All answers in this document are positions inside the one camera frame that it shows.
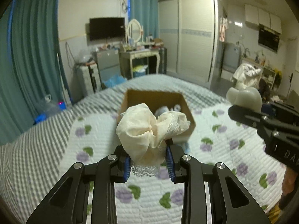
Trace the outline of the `person's hand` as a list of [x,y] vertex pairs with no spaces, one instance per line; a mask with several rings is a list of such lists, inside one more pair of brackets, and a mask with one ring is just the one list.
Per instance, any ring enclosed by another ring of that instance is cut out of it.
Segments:
[[293,199],[297,187],[298,173],[288,167],[284,174],[284,179],[282,183],[282,195],[279,201],[279,208],[281,210],[283,210]]

